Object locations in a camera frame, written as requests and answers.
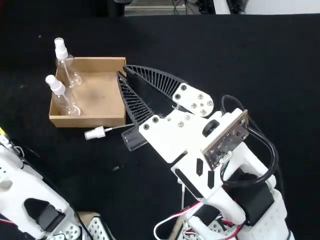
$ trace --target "transparent plastic piece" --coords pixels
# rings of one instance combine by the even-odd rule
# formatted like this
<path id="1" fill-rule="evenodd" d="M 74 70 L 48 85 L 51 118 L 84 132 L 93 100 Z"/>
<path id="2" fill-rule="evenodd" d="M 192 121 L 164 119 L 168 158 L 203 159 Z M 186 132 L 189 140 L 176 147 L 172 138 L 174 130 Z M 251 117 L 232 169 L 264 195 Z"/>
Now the transparent plastic piece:
<path id="1" fill-rule="evenodd" d="M 54 101 L 56 107 L 59 109 L 60 115 L 79 116 L 81 114 L 81 110 L 78 107 L 74 95 L 68 89 L 66 89 L 64 94 L 61 95 L 55 95 L 53 93 L 52 100 Z"/>
<path id="2" fill-rule="evenodd" d="M 72 67 L 74 61 L 75 58 L 72 55 L 68 55 L 68 57 L 64 60 L 56 60 L 56 67 L 58 68 L 60 74 L 59 80 L 69 88 L 76 87 L 83 81 L 80 73 Z"/>
<path id="3" fill-rule="evenodd" d="M 141 135 L 139 128 L 134 126 L 122 134 L 123 141 L 130 152 L 145 145 L 148 141 Z"/>

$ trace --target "black table surface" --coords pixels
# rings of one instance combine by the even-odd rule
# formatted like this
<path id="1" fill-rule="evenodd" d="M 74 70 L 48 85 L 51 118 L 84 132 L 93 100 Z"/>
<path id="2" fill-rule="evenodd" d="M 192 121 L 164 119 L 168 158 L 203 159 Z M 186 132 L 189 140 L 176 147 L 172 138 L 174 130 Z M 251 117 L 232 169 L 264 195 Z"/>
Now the black table surface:
<path id="1" fill-rule="evenodd" d="M 86 141 L 86 129 L 54 127 L 44 82 L 55 72 L 53 39 L 65 38 L 75 56 L 124 56 L 176 75 L 217 108 L 231 94 L 279 151 L 289 228 L 298 240 L 316 239 L 319 25 L 318 14 L 9 24 L 0 36 L 0 125 L 41 156 L 34 164 L 77 210 L 99 212 L 118 240 L 152 239 L 154 225 L 179 211 L 177 178 L 150 145 L 129 152 L 120 130 Z M 1 239 L 22 239 L 14 226 L 0 230 Z"/>

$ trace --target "robotic arm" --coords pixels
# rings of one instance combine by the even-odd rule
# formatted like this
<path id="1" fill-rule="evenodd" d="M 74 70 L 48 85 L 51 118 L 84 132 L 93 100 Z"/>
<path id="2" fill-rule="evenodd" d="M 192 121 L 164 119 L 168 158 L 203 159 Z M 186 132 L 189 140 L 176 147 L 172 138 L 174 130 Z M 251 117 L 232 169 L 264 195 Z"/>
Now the robotic arm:
<path id="1" fill-rule="evenodd" d="M 127 78 L 137 77 L 148 82 L 177 105 L 165 117 L 154 114 L 132 90 L 127 78 L 118 73 L 126 110 L 140 133 L 140 136 L 135 133 L 140 140 L 134 142 L 139 145 L 150 143 L 199 201 L 184 215 L 198 238 L 293 240 L 285 222 L 287 211 L 282 195 L 275 189 L 275 177 L 272 172 L 266 175 L 270 170 L 243 142 L 249 133 L 261 137 L 249 128 L 248 111 L 237 108 L 233 112 L 216 111 L 209 116 L 214 108 L 212 98 L 183 80 L 142 66 L 127 65 L 124 70 Z M 123 138 L 130 147 L 128 140 L 132 138 L 127 132 Z M 257 184 L 228 186 L 227 183 L 237 183 L 236 180 L 250 183 L 241 178 L 250 178 Z M 217 214 L 209 216 L 209 223 L 220 215 L 234 226 L 236 235 L 226 238 L 224 232 L 215 232 L 208 227 L 205 213 L 212 207 Z"/>
<path id="2" fill-rule="evenodd" d="M 22 148 L 0 128 L 0 213 L 35 239 L 55 240 L 59 236 L 59 240 L 86 240 L 88 236 L 74 210 L 42 179 L 28 165 Z M 47 202 L 36 219 L 25 207 L 29 199 Z"/>

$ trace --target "open cardboard tray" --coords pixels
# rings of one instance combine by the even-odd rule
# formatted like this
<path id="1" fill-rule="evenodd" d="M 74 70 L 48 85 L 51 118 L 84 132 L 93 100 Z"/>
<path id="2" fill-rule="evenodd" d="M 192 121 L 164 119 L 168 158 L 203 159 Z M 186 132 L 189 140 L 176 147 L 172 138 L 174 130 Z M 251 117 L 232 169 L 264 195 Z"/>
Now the open cardboard tray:
<path id="1" fill-rule="evenodd" d="M 115 127 L 125 124 L 117 71 L 123 72 L 125 57 L 76 57 L 72 67 L 80 72 L 82 84 L 71 88 L 81 108 L 80 116 L 60 115 L 51 99 L 49 119 L 57 128 Z M 62 73 L 57 70 L 56 78 Z"/>

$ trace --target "yellow object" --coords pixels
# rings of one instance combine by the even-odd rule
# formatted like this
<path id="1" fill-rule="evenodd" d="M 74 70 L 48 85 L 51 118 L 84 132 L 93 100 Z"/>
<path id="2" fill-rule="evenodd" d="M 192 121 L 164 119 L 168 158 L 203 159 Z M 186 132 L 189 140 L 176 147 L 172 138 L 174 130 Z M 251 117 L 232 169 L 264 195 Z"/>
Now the yellow object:
<path id="1" fill-rule="evenodd" d="M 0 127 L 0 134 L 7 136 L 6 132 Z"/>

